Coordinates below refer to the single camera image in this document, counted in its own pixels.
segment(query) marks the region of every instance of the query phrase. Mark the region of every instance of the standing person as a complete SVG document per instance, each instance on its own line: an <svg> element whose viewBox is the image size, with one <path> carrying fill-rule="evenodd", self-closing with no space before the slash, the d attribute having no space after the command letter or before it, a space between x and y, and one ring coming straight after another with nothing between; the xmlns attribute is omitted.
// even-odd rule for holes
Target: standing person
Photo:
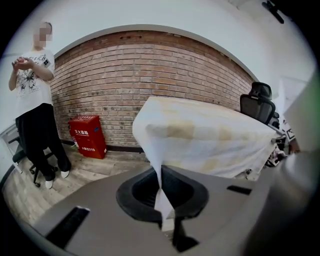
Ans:
<svg viewBox="0 0 320 256"><path fill-rule="evenodd" d="M61 176L66 178L71 163L61 144L56 127L51 89L48 84L54 79L55 58L44 49L52 36L52 25L43 22L33 34L33 47L12 63L9 89L17 91L17 118L20 144L28 159L38 168L45 186L51 189L55 172L45 158L44 149L50 148L56 156Z"/></svg>

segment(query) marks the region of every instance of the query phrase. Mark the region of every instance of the hair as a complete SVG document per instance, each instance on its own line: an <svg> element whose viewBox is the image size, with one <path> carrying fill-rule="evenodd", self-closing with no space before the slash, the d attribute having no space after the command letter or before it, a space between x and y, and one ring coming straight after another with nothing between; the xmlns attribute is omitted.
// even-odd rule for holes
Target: hair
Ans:
<svg viewBox="0 0 320 256"><path fill-rule="evenodd" d="M51 34L52 34L52 24L51 24L50 22L47 22L47 21L45 21L44 23L47 23L47 24L50 25L50 27L51 27Z"/></svg>

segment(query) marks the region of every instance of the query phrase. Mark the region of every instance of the white t-shirt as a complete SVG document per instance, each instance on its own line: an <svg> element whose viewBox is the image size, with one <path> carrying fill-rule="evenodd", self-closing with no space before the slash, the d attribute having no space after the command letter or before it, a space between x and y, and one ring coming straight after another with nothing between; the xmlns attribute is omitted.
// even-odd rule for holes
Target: white t-shirt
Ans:
<svg viewBox="0 0 320 256"><path fill-rule="evenodd" d="M46 67L52 74L55 70L55 57L51 51L43 49L40 51L29 51L22 55L35 63ZM42 103L53 104L51 89L47 81L36 76L32 69L20 70L16 77L16 117L35 109Z"/></svg>

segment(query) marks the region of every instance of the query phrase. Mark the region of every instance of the red metal cabinet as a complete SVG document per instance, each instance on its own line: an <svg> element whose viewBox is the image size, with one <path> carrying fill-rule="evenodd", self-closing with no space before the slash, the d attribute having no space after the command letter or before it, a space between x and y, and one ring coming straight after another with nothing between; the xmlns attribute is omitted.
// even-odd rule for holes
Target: red metal cabinet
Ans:
<svg viewBox="0 0 320 256"><path fill-rule="evenodd" d="M107 152L98 115L80 115L69 122L70 135L85 157L103 159Z"/></svg>

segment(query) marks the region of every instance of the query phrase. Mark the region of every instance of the hand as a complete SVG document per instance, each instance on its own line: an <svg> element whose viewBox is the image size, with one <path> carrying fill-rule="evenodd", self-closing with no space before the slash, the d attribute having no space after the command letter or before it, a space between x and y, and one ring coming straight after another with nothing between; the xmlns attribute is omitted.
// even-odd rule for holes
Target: hand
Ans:
<svg viewBox="0 0 320 256"><path fill-rule="evenodd" d="M14 62L12 62L13 72L17 73L19 68L17 67L17 63L25 62L25 59L22 57L17 58Z"/></svg>
<svg viewBox="0 0 320 256"><path fill-rule="evenodd" d="M35 66L35 63L34 63L34 61L32 59L23 58L23 60L24 60L24 62L18 61L18 63L16 63L16 67L19 70L29 70L29 69L32 69Z"/></svg>

